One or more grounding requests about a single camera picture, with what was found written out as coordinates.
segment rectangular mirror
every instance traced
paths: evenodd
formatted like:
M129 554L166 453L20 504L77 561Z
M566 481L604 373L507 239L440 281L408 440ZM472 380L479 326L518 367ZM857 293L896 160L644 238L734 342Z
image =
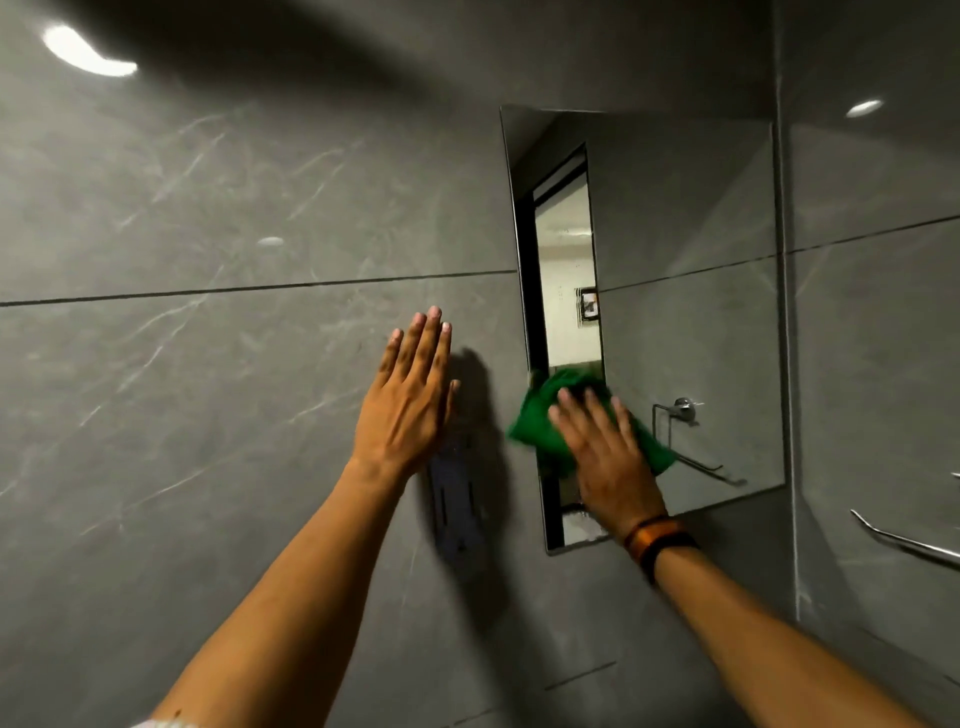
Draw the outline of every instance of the rectangular mirror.
M783 483L772 144L756 120L504 107L531 372L603 377L678 515ZM540 463L546 548L606 534Z

